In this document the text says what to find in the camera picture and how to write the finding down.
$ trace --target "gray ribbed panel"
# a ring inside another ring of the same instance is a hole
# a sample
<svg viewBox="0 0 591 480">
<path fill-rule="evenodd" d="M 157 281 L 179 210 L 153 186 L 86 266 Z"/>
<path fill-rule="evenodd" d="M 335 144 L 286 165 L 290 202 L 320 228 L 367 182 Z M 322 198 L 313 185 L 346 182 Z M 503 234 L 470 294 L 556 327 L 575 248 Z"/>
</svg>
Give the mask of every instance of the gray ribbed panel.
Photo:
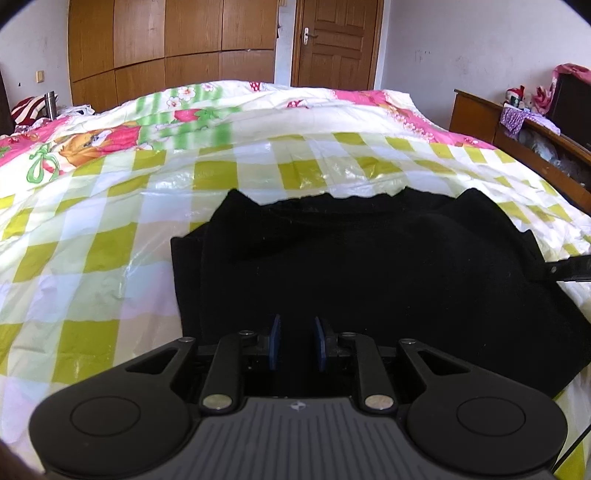
<svg viewBox="0 0 591 480">
<path fill-rule="evenodd" d="M 174 459 L 137 480 L 462 480 L 422 458 L 397 424 L 346 398 L 251 398 L 209 417 Z M 549 473 L 528 480 L 549 480 Z"/>
</svg>

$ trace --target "silver rivet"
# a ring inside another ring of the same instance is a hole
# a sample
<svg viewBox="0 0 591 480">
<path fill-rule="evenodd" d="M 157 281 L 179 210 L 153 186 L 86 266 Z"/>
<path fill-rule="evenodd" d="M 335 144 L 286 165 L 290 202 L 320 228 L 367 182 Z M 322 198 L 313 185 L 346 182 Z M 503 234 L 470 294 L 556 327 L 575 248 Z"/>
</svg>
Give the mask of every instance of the silver rivet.
<svg viewBox="0 0 591 480">
<path fill-rule="evenodd" d="M 387 410 L 394 406 L 394 399 L 387 395 L 370 395 L 365 399 L 365 406 L 372 410 Z"/>
<path fill-rule="evenodd" d="M 203 406 L 209 408 L 209 410 L 223 410 L 230 405 L 232 405 L 232 399 L 219 393 L 208 395 L 203 399 Z"/>
</svg>

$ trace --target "wooden wardrobe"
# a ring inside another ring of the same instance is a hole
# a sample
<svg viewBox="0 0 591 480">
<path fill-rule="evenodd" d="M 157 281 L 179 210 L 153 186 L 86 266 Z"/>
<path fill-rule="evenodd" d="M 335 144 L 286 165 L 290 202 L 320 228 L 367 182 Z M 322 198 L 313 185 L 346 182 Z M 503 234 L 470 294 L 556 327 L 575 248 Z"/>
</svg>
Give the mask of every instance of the wooden wardrobe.
<svg viewBox="0 0 591 480">
<path fill-rule="evenodd" d="M 278 0 L 70 0 L 74 105 L 97 112 L 170 87 L 273 82 Z"/>
</svg>

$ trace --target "pink floral fabric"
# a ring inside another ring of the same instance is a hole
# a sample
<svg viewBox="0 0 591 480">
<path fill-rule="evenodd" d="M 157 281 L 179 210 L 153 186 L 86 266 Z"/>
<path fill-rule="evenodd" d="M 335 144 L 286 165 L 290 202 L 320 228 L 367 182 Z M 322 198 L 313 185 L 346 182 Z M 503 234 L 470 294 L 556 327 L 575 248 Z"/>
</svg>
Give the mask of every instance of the pink floral fabric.
<svg viewBox="0 0 591 480">
<path fill-rule="evenodd" d="M 0 152 L 2 152 L 0 156 L 0 167 L 20 154 L 27 152 L 36 143 L 46 142 L 67 120 L 67 118 L 60 118 L 46 123 L 39 128 L 29 130 L 26 133 L 15 134 L 0 140 Z"/>
<path fill-rule="evenodd" d="M 591 85 L 591 70 L 581 65 L 574 63 L 564 63 L 558 65 L 552 72 L 552 83 L 549 89 L 538 87 L 536 94 L 532 96 L 531 101 L 535 110 L 542 115 L 547 114 L 550 111 L 552 105 L 552 99 L 554 98 L 554 92 L 558 85 L 558 77 L 560 74 L 574 75 L 579 80 Z"/>
<path fill-rule="evenodd" d="M 486 142 L 477 140 L 467 135 L 455 134 L 438 127 L 430 122 L 418 111 L 398 108 L 389 101 L 387 94 L 382 90 L 370 90 L 367 92 L 347 92 L 335 90 L 335 96 L 339 100 L 347 100 L 355 105 L 378 106 L 386 109 L 394 120 L 404 125 L 407 130 L 416 133 L 430 143 L 442 143 L 455 147 L 478 147 L 487 150 L 495 150 L 496 147 Z"/>
</svg>

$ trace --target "clothing pile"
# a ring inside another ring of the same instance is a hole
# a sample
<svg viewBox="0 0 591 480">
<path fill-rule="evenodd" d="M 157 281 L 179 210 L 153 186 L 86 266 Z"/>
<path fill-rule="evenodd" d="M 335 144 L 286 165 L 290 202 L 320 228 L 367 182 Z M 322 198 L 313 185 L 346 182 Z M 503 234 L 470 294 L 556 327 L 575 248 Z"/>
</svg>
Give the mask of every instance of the clothing pile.
<svg viewBox="0 0 591 480">
<path fill-rule="evenodd" d="M 523 123 L 526 119 L 531 120 L 542 127 L 546 127 L 556 135 L 560 135 L 560 128 L 554 125 L 554 123 L 548 120 L 546 117 L 540 115 L 539 113 L 530 112 L 529 110 L 520 110 L 519 108 L 511 106 L 507 103 L 503 106 L 501 120 L 499 123 L 506 128 L 508 137 L 512 138 L 513 140 L 517 140 L 519 133 L 521 132 L 521 128 L 523 127 Z"/>
<path fill-rule="evenodd" d="M 534 235 L 475 189 L 264 206 L 233 190 L 171 250 L 183 333 L 202 344 L 279 314 L 287 358 L 311 345 L 318 316 L 380 345 L 419 339 L 550 396 L 591 362 L 591 325 L 538 280 Z"/>
</svg>

